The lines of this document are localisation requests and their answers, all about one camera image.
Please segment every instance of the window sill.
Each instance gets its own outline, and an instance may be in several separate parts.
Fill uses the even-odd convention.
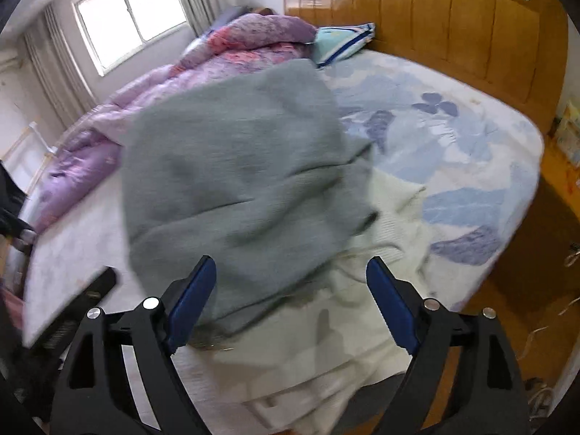
[[[111,73],[112,71],[114,71],[114,69],[118,68],[118,66],[120,66],[120,65],[123,65],[123,63],[127,62],[127,60],[129,60],[130,58],[132,58],[134,55],[137,55],[142,50],[144,50],[144,49],[146,49],[148,47],[151,47],[156,42],[159,42],[161,39],[164,39],[164,38],[170,36],[171,34],[176,33],[180,29],[185,28],[185,27],[188,27],[188,26],[189,26],[188,22],[185,21],[185,22],[182,22],[181,24],[178,24],[177,26],[174,26],[173,28],[169,28],[167,31],[162,32],[161,34],[158,34],[157,36],[155,36],[152,39],[148,40],[147,43],[142,44],[141,46],[138,46],[137,48],[135,48],[131,52],[128,52],[123,57],[121,57],[119,60],[117,60],[116,62],[114,62],[112,65],[108,66],[106,69],[97,67],[97,72],[99,73],[99,75],[101,77],[106,77],[109,73]]]

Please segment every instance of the mattress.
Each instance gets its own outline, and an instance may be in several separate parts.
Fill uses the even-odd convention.
[[[375,165],[426,184],[423,218],[434,230],[423,273],[434,295],[460,308],[509,242],[537,185],[542,138],[524,115],[416,63],[372,51],[320,72],[336,95],[346,132],[376,144]],[[129,267],[121,177],[113,174],[41,238],[31,261],[24,338],[31,342],[103,266],[120,271],[106,312],[145,298]],[[174,360],[198,412],[216,434],[266,433],[241,404],[220,403],[195,350]],[[130,381],[137,368],[128,363]],[[142,386],[143,421],[155,425]]]

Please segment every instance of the purple comforter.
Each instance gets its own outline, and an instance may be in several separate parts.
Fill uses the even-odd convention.
[[[300,18],[246,14],[192,44],[175,65],[152,70],[80,118],[63,136],[42,183],[44,232],[118,167],[123,136],[143,108],[204,83],[307,56],[317,29]]]

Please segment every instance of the window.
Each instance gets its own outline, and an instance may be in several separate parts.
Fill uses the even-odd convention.
[[[75,6],[101,75],[186,20],[179,0],[81,0]]]

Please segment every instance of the window frame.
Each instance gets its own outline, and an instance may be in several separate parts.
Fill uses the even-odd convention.
[[[166,29],[162,33],[158,34],[157,36],[152,37],[150,40],[145,40],[145,39],[143,39],[143,35],[141,34],[141,30],[139,29],[139,26],[137,25],[137,20],[135,19],[135,16],[133,14],[133,8],[131,7],[129,0],[123,0],[125,2],[125,6],[127,7],[127,12],[129,13],[129,16],[131,17],[131,21],[133,21],[133,25],[135,27],[135,30],[137,30],[137,34],[139,36],[139,39],[141,40],[141,45],[139,45],[135,49],[127,52],[125,55],[123,55],[122,57],[118,58],[115,62],[113,62],[110,66],[105,68],[103,66],[100,58],[99,58],[99,54],[98,54],[97,50],[95,49],[95,46],[93,45],[93,42],[91,40],[91,36],[86,28],[85,21],[83,20],[82,14],[80,13],[80,10],[79,10],[79,5],[83,1],[85,1],[85,0],[73,0],[72,6],[74,9],[74,14],[76,17],[76,22],[77,22],[79,30],[80,30],[80,34],[82,35],[82,38],[85,42],[85,46],[89,52],[89,55],[91,56],[91,59],[92,59],[93,63],[95,64],[95,68],[101,77],[104,77],[106,74],[108,74],[109,72],[111,72],[112,70],[117,68],[122,63],[127,62],[127,60],[129,60],[135,54],[138,54],[139,52],[141,52],[143,49],[147,48],[148,46],[155,44],[156,42],[163,39],[164,37],[167,37],[170,34],[178,31],[179,29],[189,25],[189,23],[187,22],[187,19],[186,19],[185,21],[179,23],[178,25],[175,25],[169,29]]]

